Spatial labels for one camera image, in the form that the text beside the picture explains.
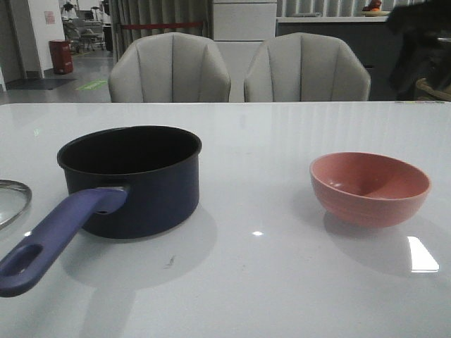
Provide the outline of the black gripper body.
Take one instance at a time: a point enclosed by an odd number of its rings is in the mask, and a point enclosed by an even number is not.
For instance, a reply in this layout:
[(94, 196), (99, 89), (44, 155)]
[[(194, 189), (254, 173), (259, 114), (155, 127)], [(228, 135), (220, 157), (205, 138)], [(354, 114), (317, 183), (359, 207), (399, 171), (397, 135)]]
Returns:
[(397, 98), (408, 99), (420, 78), (432, 89), (450, 86), (450, 2), (424, 1), (391, 10), (387, 28), (402, 35), (402, 47), (389, 77)]

